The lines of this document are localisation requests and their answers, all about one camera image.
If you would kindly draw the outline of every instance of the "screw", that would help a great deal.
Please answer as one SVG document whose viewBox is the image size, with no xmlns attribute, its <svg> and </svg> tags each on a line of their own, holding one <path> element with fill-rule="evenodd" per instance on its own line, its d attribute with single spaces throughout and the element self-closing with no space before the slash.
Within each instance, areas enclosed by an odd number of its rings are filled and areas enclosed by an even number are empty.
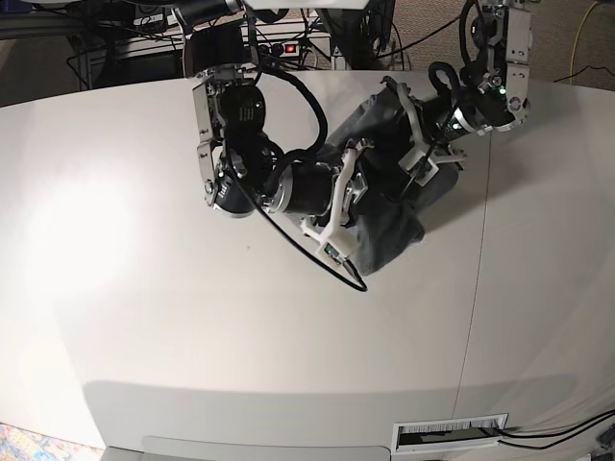
<svg viewBox="0 0 615 461">
<path fill-rule="evenodd" d="M 508 103 L 508 108 L 513 112 L 516 112 L 521 108 L 521 100 L 519 98 L 512 98 Z"/>
</svg>

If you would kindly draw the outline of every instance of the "vent slot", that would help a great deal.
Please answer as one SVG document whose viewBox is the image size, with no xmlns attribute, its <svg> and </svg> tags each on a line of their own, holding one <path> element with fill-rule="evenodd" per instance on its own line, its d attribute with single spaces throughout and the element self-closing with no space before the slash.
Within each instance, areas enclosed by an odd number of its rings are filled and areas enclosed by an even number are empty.
<svg viewBox="0 0 615 461">
<path fill-rule="evenodd" d="M 402 423 L 393 428 L 392 454 L 430 453 L 457 449 L 486 449 L 502 439 L 490 428 L 504 429 L 508 415 L 447 421 Z"/>
</svg>

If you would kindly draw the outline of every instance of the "gray cloth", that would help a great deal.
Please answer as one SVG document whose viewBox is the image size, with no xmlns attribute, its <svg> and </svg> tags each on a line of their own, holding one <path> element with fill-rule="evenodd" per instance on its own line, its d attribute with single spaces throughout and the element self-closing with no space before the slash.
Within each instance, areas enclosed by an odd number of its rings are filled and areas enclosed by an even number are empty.
<svg viewBox="0 0 615 461">
<path fill-rule="evenodd" d="M 355 209 L 359 249 L 353 262 L 365 276 L 379 271 L 404 250 L 423 240 L 425 230 L 419 214 L 433 205 L 456 184 L 458 171 L 454 165 L 444 165 L 425 187 L 416 187 L 410 197 L 392 202 L 382 193 L 387 175 L 403 174 L 397 166 L 399 159 L 411 147 L 409 124 L 397 95 L 385 89 L 363 102 L 348 119 L 332 133 L 319 157 L 331 160 L 340 156 L 349 139 L 369 138 L 375 149 L 366 153 L 373 175 L 381 174 L 380 187 L 370 182 L 369 192 Z"/>
</svg>

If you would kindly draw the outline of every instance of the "white table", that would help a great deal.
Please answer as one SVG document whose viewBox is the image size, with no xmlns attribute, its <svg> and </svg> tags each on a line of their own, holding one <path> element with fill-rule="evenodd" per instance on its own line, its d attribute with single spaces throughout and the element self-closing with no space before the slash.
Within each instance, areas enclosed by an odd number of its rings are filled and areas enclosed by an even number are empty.
<svg viewBox="0 0 615 461">
<path fill-rule="evenodd" d="M 301 76 L 333 129 L 382 74 Z M 421 75 L 394 76 L 431 92 Z M 301 96 L 261 86 L 265 130 L 285 149 L 308 145 L 316 124 Z M 552 113 L 554 97 L 578 106 Z M 615 401 L 613 205 L 587 199 L 612 198 L 615 164 L 601 149 L 615 96 L 535 84 L 532 102 L 526 127 L 492 138 L 491 161 L 488 137 L 462 141 L 471 159 L 426 216 L 431 232 L 369 278 L 367 295 L 258 216 L 229 220 L 205 206 L 188 82 L 0 109 L 0 346 L 12 352 L 0 421 L 100 445 L 89 410 L 105 442 L 127 449 L 143 449 L 147 435 L 388 447 L 397 422 L 508 412 L 514 425 L 549 427 L 604 409 Z M 525 176 L 513 177 L 521 160 Z M 577 239 L 586 221 L 561 226 L 583 204 L 584 218 L 602 217 L 590 253 Z M 564 248 L 574 260 L 557 258 Z M 590 283 L 596 303 L 558 291 Z M 588 440 L 563 447 L 576 453 Z"/>
</svg>

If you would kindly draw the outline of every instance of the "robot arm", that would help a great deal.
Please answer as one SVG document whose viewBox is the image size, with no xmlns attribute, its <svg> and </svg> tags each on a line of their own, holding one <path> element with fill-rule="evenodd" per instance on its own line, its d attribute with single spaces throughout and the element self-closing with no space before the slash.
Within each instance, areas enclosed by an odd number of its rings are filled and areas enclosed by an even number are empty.
<svg viewBox="0 0 615 461">
<path fill-rule="evenodd" d="M 215 13 L 205 11 L 207 2 L 199 3 L 199 11 L 175 11 L 184 27 L 185 74 L 197 80 L 193 94 L 200 137 L 198 156 L 207 202 L 232 217 L 248 216 L 255 208 L 299 215 L 304 234 L 318 243 L 320 261 L 333 270 L 348 269 L 357 241 L 347 228 L 370 188 L 370 179 L 361 167 L 362 155 L 378 146 L 369 139 L 349 139 L 336 161 L 318 158 L 328 127 L 308 89 L 296 77 L 258 61 L 256 44 L 246 52 L 240 30 L 233 23 L 193 32 L 192 26 L 204 17 L 209 20 L 213 14 L 238 11 L 237 2 L 210 2 L 218 9 Z M 478 3 L 468 0 L 460 16 L 464 67 L 459 76 L 446 62 L 435 62 L 429 68 L 436 96 L 421 101 L 404 84 L 384 80 L 399 98 L 410 133 L 409 148 L 394 159 L 397 166 L 382 191 L 391 201 L 420 193 L 437 175 L 439 165 L 465 160 L 451 146 L 456 139 L 494 129 L 507 131 L 528 117 L 529 12 L 522 0 L 486 0 L 471 28 L 479 49 L 471 60 L 465 31 L 467 16 L 475 6 Z M 250 62 L 256 65 L 252 70 L 257 70 L 257 75 L 247 70 Z M 263 132 L 266 106 L 256 86 L 260 73 L 295 85 L 306 97 L 320 125 L 312 146 L 285 153 Z"/>
</svg>

